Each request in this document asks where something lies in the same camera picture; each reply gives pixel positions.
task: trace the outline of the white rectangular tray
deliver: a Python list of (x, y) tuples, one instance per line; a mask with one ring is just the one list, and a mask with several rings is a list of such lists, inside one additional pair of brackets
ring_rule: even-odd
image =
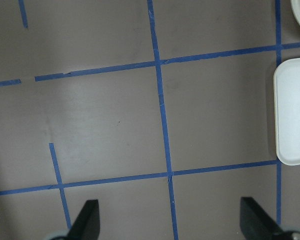
[(276, 154), (300, 165), (300, 58), (281, 63), (274, 73)]

